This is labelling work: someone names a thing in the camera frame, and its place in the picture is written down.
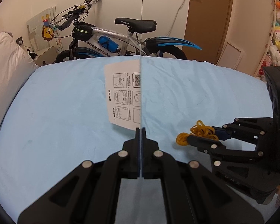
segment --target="wall socket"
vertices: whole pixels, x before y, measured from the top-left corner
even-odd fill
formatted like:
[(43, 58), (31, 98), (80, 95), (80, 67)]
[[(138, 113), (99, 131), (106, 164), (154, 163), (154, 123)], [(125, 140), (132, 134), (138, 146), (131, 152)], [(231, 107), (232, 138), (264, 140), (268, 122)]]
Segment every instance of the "wall socket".
[(23, 39), (22, 39), (22, 36), (21, 36), (20, 38), (16, 39), (16, 42), (17, 42), (18, 45), (20, 45), (20, 44), (19, 44), (20, 41), (22, 41), (22, 44), (23, 44), (24, 41), (23, 41)]

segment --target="brown door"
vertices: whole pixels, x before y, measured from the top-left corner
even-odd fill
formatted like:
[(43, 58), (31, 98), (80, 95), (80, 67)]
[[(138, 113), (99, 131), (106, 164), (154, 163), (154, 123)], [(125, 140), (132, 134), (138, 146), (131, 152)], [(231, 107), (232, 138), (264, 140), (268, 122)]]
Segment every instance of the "brown door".
[(184, 35), (202, 48), (183, 46), (188, 60), (208, 61), (216, 64), (225, 41), (232, 0), (190, 0)]

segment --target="bundle of rubber bands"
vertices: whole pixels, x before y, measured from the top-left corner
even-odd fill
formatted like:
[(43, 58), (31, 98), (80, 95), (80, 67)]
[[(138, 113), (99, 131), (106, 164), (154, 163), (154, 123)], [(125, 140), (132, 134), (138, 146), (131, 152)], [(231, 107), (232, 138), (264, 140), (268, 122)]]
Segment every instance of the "bundle of rubber bands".
[(204, 137), (207, 139), (212, 139), (218, 141), (219, 138), (215, 135), (215, 129), (211, 126), (204, 125), (201, 120), (196, 122), (196, 125), (190, 129), (191, 133), (180, 133), (176, 137), (176, 143), (180, 146), (186, 146), (189, 143), (187, 142), (187, 137), (189, 135)]

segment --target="wrinkled sheet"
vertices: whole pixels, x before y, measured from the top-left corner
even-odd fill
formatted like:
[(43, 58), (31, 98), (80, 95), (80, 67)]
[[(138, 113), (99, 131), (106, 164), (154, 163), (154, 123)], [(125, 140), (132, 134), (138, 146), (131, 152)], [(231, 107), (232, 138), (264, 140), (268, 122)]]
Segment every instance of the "wrinkled sheet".
[[(101, 57), (42, 66), (10, 106), (0, 130), (0, 203), (16, 221), (21, 211), (86, 159), (105, 160), (134, 131), (108, 121), (104, 65), (134, 57)], [(236, 117), (271, 117), (266, 85), (207, 62), (142, 57), (142, 126), (147, 137), (177, 160), (208, 155), (180, 147), (176, 136), (202, 120), (221, 126)], [(252, 150), (237, 140), (228, 148)], [(275, 200), (261, 206), (245, 197), (265, 219)], [(159, 180), (123, 179), (116, 223), (166, 223)]]

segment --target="bicycle seat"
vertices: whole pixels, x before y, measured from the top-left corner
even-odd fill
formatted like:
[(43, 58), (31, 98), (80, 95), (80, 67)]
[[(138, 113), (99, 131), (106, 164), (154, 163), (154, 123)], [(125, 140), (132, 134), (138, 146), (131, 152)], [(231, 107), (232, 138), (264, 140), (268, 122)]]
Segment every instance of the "bicycle seat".
[(157, 22), (154, 20), (137, 20), (131, 18), (117, 18), (115, 24), (124, 24), (131, 27), (139, 34), (144, 34), (156, 30)]

